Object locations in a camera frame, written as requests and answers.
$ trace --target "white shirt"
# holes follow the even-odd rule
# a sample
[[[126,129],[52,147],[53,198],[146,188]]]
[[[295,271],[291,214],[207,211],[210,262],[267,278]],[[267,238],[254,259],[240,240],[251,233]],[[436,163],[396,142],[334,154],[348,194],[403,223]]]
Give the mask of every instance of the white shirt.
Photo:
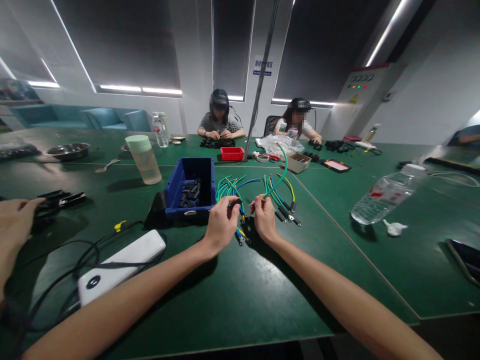
[[[287,128],[287,122],[285,121],[285,119],[282,117],[280,118],[277,122],[276,122],[276,125],[275,125],[275,129],[280,129],[280,128]],[[310,131],[310,130],[313,130],[313,128],[310,126],[310,124],[308,122],[304,122],[303,123],[303,126],[301,128],[301,133],[305,136],[307,136],[307,133]],[[299,130],[296,128],[296,127],[291,127],[288,129],[288,136],[292,139],[298,139],[300,136],[299,136]]]

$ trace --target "hand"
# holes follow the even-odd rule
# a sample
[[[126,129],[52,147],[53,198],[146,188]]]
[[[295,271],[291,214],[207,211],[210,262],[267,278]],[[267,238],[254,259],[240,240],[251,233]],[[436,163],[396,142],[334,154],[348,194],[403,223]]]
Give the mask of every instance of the hand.
[[[225,196],[211,208],[205,237],[202,239],[211,255],[217,256],[234,237],[239,223],[240,204],[233,204],[238,200],[236,196]]]
[[[222,139],[233,139],[234,138],[234,135],[228,131],[228,130],[225,130],[225,131],[222,131],[222,133],[220,134],[221,138]]]
[[[320,144],[322,144],[322,137],[320,135],[318,135],[317,137],[314,137],[312,139],[312,141],[313,141],[314,144],[319,144],[320,145]]]
[[[275,208],[272,199],[267,196],[262,200],[260,196],[256,196],[253,205],[257,233],[266,243],[273,241],[278,236],[278,232],[275,226]]]
[[[213,140],[220,140],[220,135],[215,130],[205,132],[205,136]]]
[[[45,199],[0,202],[0,246],[21,248],[29,239],[37,206]]]

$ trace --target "person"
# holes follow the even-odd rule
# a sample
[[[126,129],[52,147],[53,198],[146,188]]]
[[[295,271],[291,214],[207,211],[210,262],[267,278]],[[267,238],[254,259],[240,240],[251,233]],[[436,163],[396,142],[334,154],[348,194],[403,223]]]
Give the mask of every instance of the person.
[[[460,130],[452,139],[453,144],[480,149],[480,125],[473,125]]]
[[[303,97],[294,98],[288,103],[285,113],[273,125],[273,134],[287,135],[297,140],[303,134],[315,144],[321,144],[320,134],[305,122],[305,113],[311,108],[310,102]]]
[[[210,112],[207,112],[201,120],[197,134],[213,140],[244,137],[246,134],[242,123],[230,115],[229,110],[227,92],[223,89],[215,89],[210,96]]]
[[[99,356],[175,284],[229,245],[240,213],[240,205],[231,207],[231,204],[238,199],[236,196],[223,197],[210,210],[202,240],[82,307],[34,343],[23,358],[94,359]],[[3,280],[12,273],[15,257],[29,237],[34,211],[41,201],[0,202]],[[255,197],[252,208],[261,239],[305,281],[338,322],[377,358],[441,359],[410,327],[359,286],[281,237],[269,197],[264,200]]]

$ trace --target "blue plastic bin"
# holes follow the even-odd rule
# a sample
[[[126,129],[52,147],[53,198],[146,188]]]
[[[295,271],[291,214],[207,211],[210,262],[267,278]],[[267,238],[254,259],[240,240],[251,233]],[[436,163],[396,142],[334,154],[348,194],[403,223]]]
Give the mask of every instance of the blue plastic bin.
[[[185,183],[200,178],[200,195],[197,206],[180,207]],[[215,200],[215,172],[213,157],[181,157],[165,187],[166,217],[170,220],[208,218]]]

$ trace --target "white tissue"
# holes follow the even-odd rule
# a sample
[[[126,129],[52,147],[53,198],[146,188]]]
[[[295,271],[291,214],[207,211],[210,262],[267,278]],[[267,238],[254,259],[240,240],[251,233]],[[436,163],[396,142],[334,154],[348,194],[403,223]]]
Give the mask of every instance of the white tissue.
[[[407,225],[403,225],[399,222],[388,223],[386,220],[383,220],[383,223],[386,226],[386,232],[392,237],[397,237],[402,234],[402,230],[408,228]]]

